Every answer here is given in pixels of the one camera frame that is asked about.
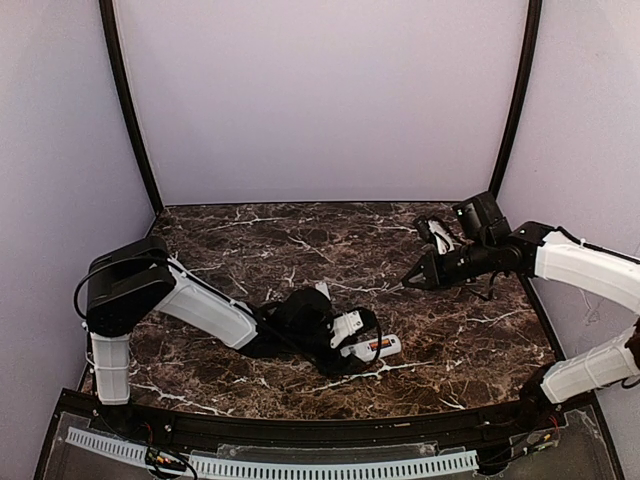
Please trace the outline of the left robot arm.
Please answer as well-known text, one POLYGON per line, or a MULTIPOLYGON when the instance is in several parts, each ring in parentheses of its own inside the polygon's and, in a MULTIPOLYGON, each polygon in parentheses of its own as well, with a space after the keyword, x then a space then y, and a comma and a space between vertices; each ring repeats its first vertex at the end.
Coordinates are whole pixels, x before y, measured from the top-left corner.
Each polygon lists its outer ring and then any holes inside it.
POLYGON ((382 355, 383 334, 374 312, 357 307, 335 314, 316 287, 254 306, 209 285, 171 256, 164 240, 143 238, 104 254, 89 266, 73 295, 90 341, 89 365, 98 400, 130 400, 130 340, 152 312, 180 320, 249 358, 299 355, 327 377, 355 375, 382 355))

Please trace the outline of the white remote control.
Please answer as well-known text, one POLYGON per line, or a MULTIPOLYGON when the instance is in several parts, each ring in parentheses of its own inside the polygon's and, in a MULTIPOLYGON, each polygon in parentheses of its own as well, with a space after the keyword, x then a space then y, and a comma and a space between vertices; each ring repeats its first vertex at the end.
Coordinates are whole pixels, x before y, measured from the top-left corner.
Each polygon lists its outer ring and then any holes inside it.
POLYGON ((384 335, 381 339, 381 345, 378 345, 376 339, 362 341, 353 345, 345 346, 340 350, 343 357, 354 355, 363 362, 370 362, 374 359, 376 353, 380 358, 400 353, 402 345, 396 335, 384 335))

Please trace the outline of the white battery cover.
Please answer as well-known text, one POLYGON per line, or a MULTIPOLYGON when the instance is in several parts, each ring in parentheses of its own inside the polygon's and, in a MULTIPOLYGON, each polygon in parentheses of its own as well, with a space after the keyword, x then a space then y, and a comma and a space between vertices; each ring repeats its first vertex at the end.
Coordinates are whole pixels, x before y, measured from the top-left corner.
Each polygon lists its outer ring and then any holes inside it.
POLYGON ((314 284, 314 288, 321 292, 327 299, 331 299, 329 288, 326 282, 317 282, 314 284))

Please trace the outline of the orange battery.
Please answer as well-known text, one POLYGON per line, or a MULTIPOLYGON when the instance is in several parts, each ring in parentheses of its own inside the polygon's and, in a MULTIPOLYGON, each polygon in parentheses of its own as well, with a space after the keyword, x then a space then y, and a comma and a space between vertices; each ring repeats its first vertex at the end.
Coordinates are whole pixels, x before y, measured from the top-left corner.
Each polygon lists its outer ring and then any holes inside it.
POLYGON ((383 338, 380 342, 372 341, 368 344, 371 351, 377 351, 378 349, 384 349, 391 347, 393 345, 393 341, 388 338, 383 338))

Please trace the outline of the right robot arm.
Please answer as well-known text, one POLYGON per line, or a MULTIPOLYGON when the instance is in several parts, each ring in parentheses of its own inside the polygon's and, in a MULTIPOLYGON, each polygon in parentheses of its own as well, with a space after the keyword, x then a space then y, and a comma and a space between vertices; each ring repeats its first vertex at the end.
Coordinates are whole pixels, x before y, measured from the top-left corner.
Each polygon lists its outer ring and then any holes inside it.
MULTIPOLYGON (((575 298, 595 297, 639 316, 639 260, 594 245, 562 226, 527 221, 510 225, 496 198, 483 192, 452 207, 462 234, 436 216, 418 216, 413 226, 427 249, 401 284, 423 291, 461 287, 486 276, 515 274, 531 285, 558 286, 575 298)), ((639 381, 639 325, 603 336, 574 356, 539 368, 522 387, 524 404, 538 408, 613 384, 639 381)))

